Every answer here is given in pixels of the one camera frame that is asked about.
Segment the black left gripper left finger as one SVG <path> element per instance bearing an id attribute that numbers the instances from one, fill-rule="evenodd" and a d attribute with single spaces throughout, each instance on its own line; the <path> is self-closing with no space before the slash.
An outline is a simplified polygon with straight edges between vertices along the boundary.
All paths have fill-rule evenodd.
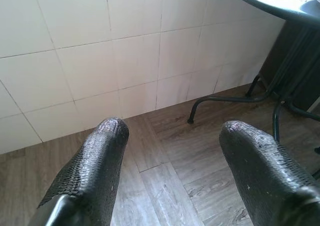
<path id="1" fill-rule="evenodd" d="M 124 120 L 102 121 L 54 178 L 34 213 L 34 224 L 109 226 L 129 135 Z"/>

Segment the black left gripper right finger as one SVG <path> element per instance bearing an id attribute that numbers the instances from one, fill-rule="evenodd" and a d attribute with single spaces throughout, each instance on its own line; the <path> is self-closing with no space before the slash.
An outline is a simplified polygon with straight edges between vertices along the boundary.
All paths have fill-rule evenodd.
<path id="1" fill-rule="evenodd" d="M 320 183 L 270 134 L 231 120 L 219 143 L 253 225 L 320 224 Z"/>

